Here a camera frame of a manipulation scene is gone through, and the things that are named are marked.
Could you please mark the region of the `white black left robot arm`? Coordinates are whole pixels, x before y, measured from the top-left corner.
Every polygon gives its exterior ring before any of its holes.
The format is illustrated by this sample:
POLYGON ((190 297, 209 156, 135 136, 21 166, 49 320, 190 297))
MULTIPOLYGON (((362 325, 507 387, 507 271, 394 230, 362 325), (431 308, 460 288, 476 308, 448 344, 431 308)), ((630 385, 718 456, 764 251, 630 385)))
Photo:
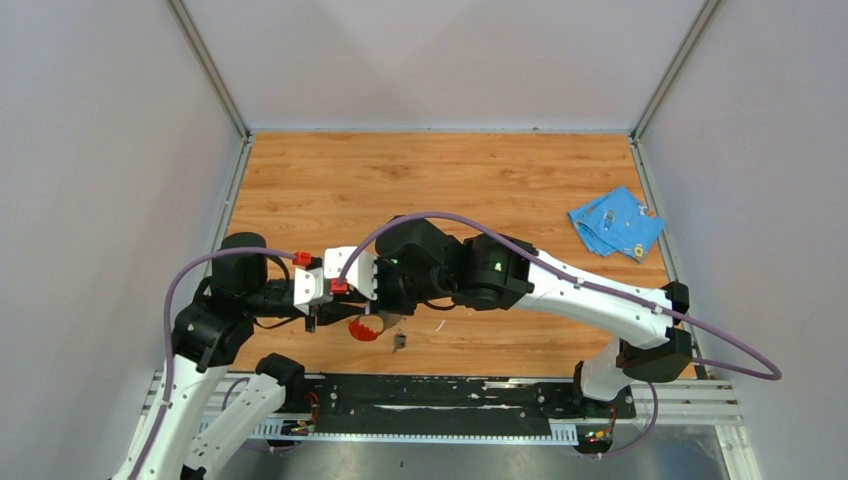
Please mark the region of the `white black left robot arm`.
POLYGON ((205 430, 207 406, 261 317, 317 322, 352 315, 342 298, 376 298, 377 258, 340 247, 323 257, 270 249, 257 233, 225 237, 176 275, 164 305, 165 361, 118 479, 213 479, 273 412, 315 414, 302 364, 269 354, 205 430))

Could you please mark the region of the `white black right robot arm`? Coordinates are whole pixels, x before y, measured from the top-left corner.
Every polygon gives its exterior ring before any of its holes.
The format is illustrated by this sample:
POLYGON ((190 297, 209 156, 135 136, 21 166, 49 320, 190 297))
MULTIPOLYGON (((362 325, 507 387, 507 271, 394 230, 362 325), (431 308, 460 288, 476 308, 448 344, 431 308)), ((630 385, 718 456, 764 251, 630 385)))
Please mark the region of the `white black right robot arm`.
POLYGON ((596 417, 634 381, 668 383, 693 360, 691 335, 675 314, 688 308, 679 282, 650 289, 562 263, 532 244, 495 232, 460 241, 422 216, 393 218, 365 242, 376 251, 377 304, 400 315, 449 299, 475 311, 556 314, 611 334, 607 346, 579 362, 571 403, 596 417))

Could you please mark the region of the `keyring holder with red handle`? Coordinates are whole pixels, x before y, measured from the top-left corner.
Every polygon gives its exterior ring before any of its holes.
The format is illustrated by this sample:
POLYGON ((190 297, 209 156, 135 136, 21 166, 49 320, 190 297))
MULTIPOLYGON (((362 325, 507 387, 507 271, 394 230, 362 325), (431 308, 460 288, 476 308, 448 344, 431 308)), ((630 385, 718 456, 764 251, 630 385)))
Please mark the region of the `keyring holder with red handle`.
POLYGON ((397 313, 377 312, 358 315, 348 323, 347 330, 352 338, 360 342, 377 340, 384 332, 400 324, 403 316, 397 313))

